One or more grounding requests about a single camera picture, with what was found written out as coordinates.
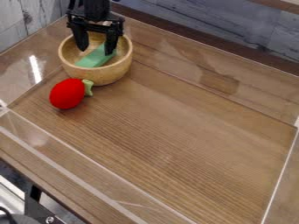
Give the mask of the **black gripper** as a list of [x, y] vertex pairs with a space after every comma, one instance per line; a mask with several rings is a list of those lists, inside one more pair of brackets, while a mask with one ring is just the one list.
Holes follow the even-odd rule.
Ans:
[[77, 48], [84, 52], [89, 46], [88, 31], [107, 33], [105, 55], [109, 55], [116, 48], [117, 36], [124, 35], [125, 19], [109, 12], [100, 20], [95, 20], [75, 10], [67, 11], [67, 18]]

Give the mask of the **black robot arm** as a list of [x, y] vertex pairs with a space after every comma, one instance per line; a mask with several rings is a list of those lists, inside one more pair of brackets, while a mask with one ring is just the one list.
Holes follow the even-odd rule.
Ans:
[[89, 46], [88, 32], [105, 35], [104, 53], [109, 55], [124, 35], [125, 20], [111, 12], [109, 0], [69, 0], [67, 27], [72, 31], [77, 48], [84, 52]]

